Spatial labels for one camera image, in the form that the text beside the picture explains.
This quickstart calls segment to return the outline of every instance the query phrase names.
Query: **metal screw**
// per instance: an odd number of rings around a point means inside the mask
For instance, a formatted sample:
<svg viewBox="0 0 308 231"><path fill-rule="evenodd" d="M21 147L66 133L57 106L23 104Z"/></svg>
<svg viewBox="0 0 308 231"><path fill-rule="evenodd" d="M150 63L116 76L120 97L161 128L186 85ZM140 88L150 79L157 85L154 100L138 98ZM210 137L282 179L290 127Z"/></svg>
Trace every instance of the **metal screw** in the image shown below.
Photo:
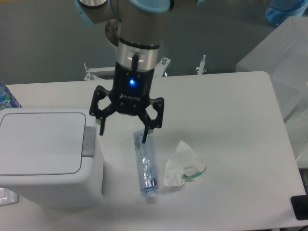
<svg viewBox="0 0 308 231"><path fill-rule="evenodd" d="M206 69L206 68L204 68L204 69L203 69L202 74L204 75L206 72L207 72L207 69Z"/></svg>
<svg viewBox="0 0 308 231"><path fill-rule="evenodd" d="M162 61L163 61L163 65L165 65L165 64L166 64L166 62L167 62L166 57L164 57Z"/></svg>
<svg viewBox="0 0 308 231"><path fill-rule="evenodd" d="M91 80L94 80L94 77L93 77L92 73L89 72L89 69L88 69L88 67L87 67L87 64L86 64L86 63L83 63L83 65L85 66L86 72L89 74L87 77L90 78Z"/></svg>
<svg viewBox="0 0 308 231"><path fill-rule="evenodd" d="M87 68L87 64L86 64L86 63L83 63L83 65L85 66L86 72L88 72L89 70L88 70L88 68Z"/></svg>

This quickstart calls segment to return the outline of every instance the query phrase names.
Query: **water bottle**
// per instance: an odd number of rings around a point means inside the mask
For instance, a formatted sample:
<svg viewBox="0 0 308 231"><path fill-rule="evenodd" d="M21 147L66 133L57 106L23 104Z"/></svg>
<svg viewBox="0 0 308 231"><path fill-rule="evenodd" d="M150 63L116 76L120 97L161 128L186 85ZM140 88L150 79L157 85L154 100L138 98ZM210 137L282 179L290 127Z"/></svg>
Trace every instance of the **water bottle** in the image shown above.
<svg viewBox="0 0 308 231"><path fill-rule="evenodd" d="M149 203L155 202L155 191L158 189L156 170L152 153L151 135L142 143L144 130L134 132L137 169L140 191Z"/></svg>
<svg viewBox="0 0 308 231"><path fill-rule="evenodd" d="M266 18L273 27L278 27L289 16L302 16L308 0L272 0L266 10Z"/></svg>
<svg viewBox="0 0 308 231"><path fill-rule="evenodd" d="M0 83L0 110L10 107L21 107L7 86Z"/></svg>

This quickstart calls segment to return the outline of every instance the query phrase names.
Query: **blue bottle label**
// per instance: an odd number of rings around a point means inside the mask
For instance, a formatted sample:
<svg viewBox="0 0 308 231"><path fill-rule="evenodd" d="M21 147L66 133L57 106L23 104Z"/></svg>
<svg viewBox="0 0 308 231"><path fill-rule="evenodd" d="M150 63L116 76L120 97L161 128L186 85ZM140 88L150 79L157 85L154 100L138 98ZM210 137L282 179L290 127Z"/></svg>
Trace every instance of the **blue bottle label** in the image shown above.
<svg viewBox="0 0 308 231"><path fill-rule="evenodd" d="M21 107L20 103L15 99L12 94L4 94L0 98L0 110L11 107Z"/></svg>
<svg viewBox="0 0 308 231"><path fill-rule="evenodd" d="M272 0L266 10L266 17L273 27L278 27L289 16L302 16L308 0Z"/></svg>

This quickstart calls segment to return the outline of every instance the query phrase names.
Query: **white table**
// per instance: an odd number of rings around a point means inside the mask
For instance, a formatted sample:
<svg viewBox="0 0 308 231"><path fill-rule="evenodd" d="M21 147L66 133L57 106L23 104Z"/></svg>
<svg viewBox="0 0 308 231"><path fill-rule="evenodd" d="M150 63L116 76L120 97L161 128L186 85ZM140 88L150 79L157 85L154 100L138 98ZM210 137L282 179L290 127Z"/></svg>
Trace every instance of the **white table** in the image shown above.
<svg viewBox="0 0 308 231"><path fill-rule="evenodd" d="M84 81L11 85L24 107L89 107L100 84ZM0 207L0 229L10 231L239 231L307 225L290 202L304 194L275 94L264 72L158 77L151 97L165 98L154 155L159 193L149 205L139 191L133 131L137 117L112 115L99 137L106 161L104 204L54 210L20 199ZM207 163L205 176L166 188L167 159L179 141Z"/></svg>

